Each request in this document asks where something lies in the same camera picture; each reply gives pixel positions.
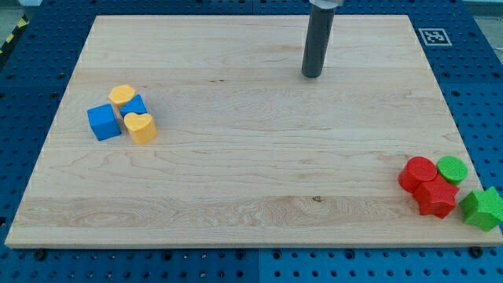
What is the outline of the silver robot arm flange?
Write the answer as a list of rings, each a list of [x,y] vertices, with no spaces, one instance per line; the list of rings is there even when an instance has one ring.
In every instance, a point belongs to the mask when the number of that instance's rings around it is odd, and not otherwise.
[[[311,5],[320,9],[335,9],[343,6],[344,2],[345,0],[309,0]]]

